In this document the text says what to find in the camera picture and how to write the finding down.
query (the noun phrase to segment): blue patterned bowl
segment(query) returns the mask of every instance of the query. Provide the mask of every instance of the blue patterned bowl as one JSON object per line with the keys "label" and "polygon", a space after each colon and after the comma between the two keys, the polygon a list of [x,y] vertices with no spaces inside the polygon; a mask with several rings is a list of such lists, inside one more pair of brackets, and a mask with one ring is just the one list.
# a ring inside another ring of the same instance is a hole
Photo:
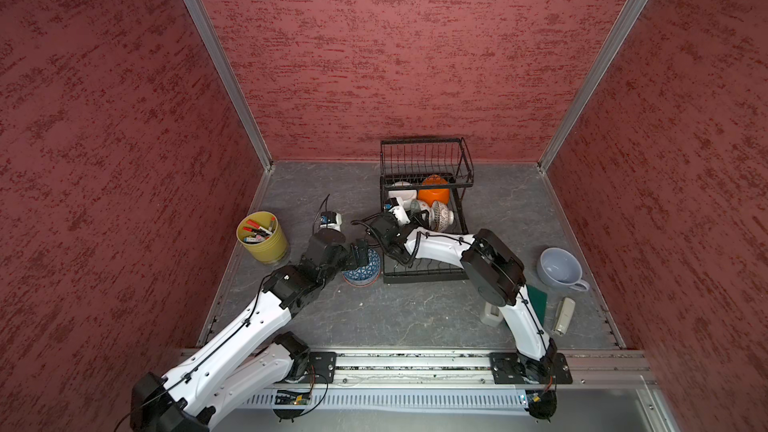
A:
{"label": "blue patterned bowl", "polygon": [[368,249],[368,265],[351,271],[344,271],[344,278],[351,285],[362,287],[373,283],[382,270],[382,260],[372,248]]}

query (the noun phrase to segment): black mounting plate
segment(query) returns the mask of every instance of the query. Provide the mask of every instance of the black mounting plate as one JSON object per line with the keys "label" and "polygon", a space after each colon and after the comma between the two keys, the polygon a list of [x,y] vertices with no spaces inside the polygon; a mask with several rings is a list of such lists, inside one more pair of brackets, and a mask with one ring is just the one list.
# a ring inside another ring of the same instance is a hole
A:
{"label": "black mounting plate", "polygon": [[[518,355],[516,353],[491,352],[488,357],[491,359],[491,372],[495,384],[525,384],[530,385],[521,374]],[[562,354],[554,355],[554,364],[552,367],[556,384],[572,384],[571,369],[565,361]]]}
{"label": "black mounting plate", "polygon": [[[310,361],[306,366],[307,372],[310,368],[315,367],[315,373],[325,376],[328,379],[328,383],[333,383],[333,375],[336,373],[336,352],[315,352],[310,350]],[[310,382],[309,374],[299,379],[298,384],[308,384]],[[317,386],[323,386],[323,380],[318,378],[316,380]]]}

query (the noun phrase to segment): black wire dish rack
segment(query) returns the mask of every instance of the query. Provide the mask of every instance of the black wire dish rack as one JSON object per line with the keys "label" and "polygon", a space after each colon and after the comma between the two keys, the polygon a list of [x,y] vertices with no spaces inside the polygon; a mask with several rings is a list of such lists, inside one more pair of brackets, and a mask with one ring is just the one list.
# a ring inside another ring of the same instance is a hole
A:
{"label": "black wire dish rack", "polygon": [[[448,184],[424,186],[428,177],[440,176]],[[408,182],[410,186],[396,186]],[[381,204],[395,190],[422,190],[427,188],[448,188],[448,208],[453,211],[454,221],[445,233],[469,234],[462,200],[467,187],[475,183],[472,158],[466,141],[461,139],[401,139],[381,142]],[[455,265],[431,259],[417,259],[409,266],[396,261],[385,261],[385,284],[408,284],[414,282],[438,282],[466,280],[464,270]]]}

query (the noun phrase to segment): yellow bucket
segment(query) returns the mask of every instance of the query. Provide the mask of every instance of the yellow bucket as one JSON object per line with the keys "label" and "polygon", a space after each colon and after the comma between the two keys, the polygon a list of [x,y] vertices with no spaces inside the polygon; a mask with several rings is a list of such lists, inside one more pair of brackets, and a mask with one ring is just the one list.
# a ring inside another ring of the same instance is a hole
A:
{"label": "yellow bucket", "polygon": [[[275,219],[275,229],[272,235],[267,240],[259,244],[245,244],[243,239],[245,237],[251,237],[252,232],[243,230],[243,227],[251,227],[248,225],[248,221],[252,220],[260,226],[269,229],[270,221]],[[288,251],[288,240],[283,229],[280,227],[277,217],[272,212],[255,212],[250,216],[245,217],[242,222],[237,226],[237,241],[243,245],[254,258],[266,265],[277,264],[283,255]]]}

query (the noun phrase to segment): orange bowl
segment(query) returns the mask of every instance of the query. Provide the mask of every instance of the orange bowl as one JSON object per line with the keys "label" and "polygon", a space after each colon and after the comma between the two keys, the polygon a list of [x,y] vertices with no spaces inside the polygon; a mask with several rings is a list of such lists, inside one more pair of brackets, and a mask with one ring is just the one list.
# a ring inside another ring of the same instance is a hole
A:
{"label": "orange bowl", "polygon": [[[438,186],[447,183],[448,181],[443,177],[434,175],[427,177],[424,182],[422,182],[422,185]],[[451,200],[451,193],[447,188],[426,188],[418,191],[418,200],[423,200],[430,207],[435,202],[435,200],[447,205],[448,201]]]}

